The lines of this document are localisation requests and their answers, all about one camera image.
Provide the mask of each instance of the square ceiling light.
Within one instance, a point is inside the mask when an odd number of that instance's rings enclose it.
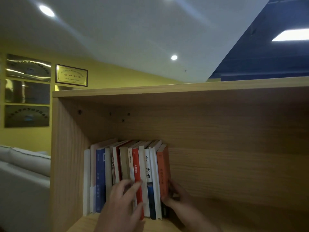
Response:
[[[309,40],[309,28],[285,30],[273,39],[273,41],[295,40]]]

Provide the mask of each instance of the blue ceiling section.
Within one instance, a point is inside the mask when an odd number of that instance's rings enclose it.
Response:
[[[309,0],[270,0],[210,78],[308,76],[309,41],[272,42],[284,30],[298,28],[309,28]]]

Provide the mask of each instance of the finger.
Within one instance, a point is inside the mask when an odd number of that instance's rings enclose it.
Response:
[[[139,221],[138,223],[137,223],[137,226],[136,226],[136,228],[135,228],[135,232],[143,232],[143,230],[144,230],[144,227],[145,227],[145,221]]]
[[[191,202],[191,196],[190,194],[178,183],[176,183],[174,180],[169,180],[172,187],[175,189],[176,193],[180,196],[180,200],[183,202],[190,203]]]
[[[139,220],[141,218],[141,214],[143,212],[143,207],[144,207],[144,204],[139,203],[137,205],[137,207],[135,208],[132,216],[131,216],[131,223],[132,223],[134,228],[136,227],[137,223],[139,222]]]
[[[115,191],[116,191],[116,187],[117,187],[117,185],[112,186],[111,192],[109,194],[109,199],[113,198]]]
[[[127,192],[123,195],[124,201],[127,203],[131,203],[135,197],[136,192],[140,187],[141,187],[141,181],[134,183],[130,187],[130,189],[128,189]]]
[[[133,182],[129,179],[124,179],[122,181],[120,181],[118,184],[116,184],[115,187],[115,191],[114,191],[114,197],[116,197],[116,199],[120,199],[123,196],[123,192],[125,190],[125,187],[127,185],[132,184]]]
[[[174,211],[177,211],[180,203],[176,200],[173,200],[172,198],[165,196],[161,198],[161,201],[168,207],[170,207],[171,209],[173,209]]]

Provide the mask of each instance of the sofa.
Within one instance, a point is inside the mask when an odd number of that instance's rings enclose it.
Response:
[[[48,232],[50,156],[0,145],[0,228]]]

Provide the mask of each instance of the bookshelf shelf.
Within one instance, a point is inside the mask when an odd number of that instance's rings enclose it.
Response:
[[[304,231],[308,87],[295,77],[54,92],[52,230],[93,230],[95,215],[82,217],[83,152],[118,137],[168,143],[172,178],[201,210],[226,215],[214,218],[224,231]],[[178,231],[152,220],[145,231],[162,226]]]

